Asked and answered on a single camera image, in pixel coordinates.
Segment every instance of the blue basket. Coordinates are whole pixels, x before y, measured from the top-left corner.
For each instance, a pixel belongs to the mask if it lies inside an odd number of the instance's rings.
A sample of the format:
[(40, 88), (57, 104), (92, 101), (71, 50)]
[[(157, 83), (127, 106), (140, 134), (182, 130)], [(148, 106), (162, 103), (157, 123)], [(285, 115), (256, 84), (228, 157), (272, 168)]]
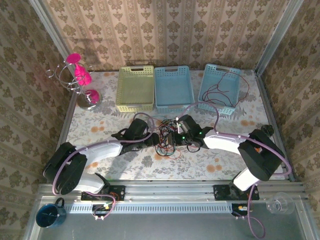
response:
[(188, 66), (154, 69), (155, 106), (159, 113), (183, 111), (195, 102)]
[[(224, 75), (222, 81), (219, 84), (219, 89), (221, 91), (228, 91), (228, 92), (224, 92), (224, 94), (229, 97), (233, 106), (236, 105), (239, 99), (240, 76), (235, 75), (233, 73), (240, 75), (241, 70), (237, 68), (230, 68), (230, 67), (219, 66), (214, 64), (205, 65), (200, 92), (198, 96), (198, 101), (203, 102), (203, 99), (202, 99), (203, 94), (212, 85), (217, 84), (221, 80), (222, 76)], [(229, 100), (222, 94), (211, 93), (210, 97), (220, 100), (226, 104), (226, 106), (224, 104), (222, 105), (214, 104), (214, 106), (218, 109), (218, 112), (220, 114), (231, 115), (235, 111), (236, 108), (232, 107)], [(204, 103), (199, 103), (198, 108), (215, 112), (215, 109), (212, 106), (209, 106), (208, 104), (204, 104)]]

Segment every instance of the wall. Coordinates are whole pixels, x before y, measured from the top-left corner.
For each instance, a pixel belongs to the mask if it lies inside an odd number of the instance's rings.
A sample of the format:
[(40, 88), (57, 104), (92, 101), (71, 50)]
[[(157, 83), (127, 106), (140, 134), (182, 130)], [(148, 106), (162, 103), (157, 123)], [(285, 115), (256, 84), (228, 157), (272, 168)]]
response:
[(0, 1), (0, 240), (23, 236), (70, 102), (45, 77), (62, 59), (28, 1)]
[(253, 69), (289, 0), (45, 0), (70, 52), (96, 70), (216, 63)]
[(305, 0), (262, 77), (320, 227), (320, 1)]

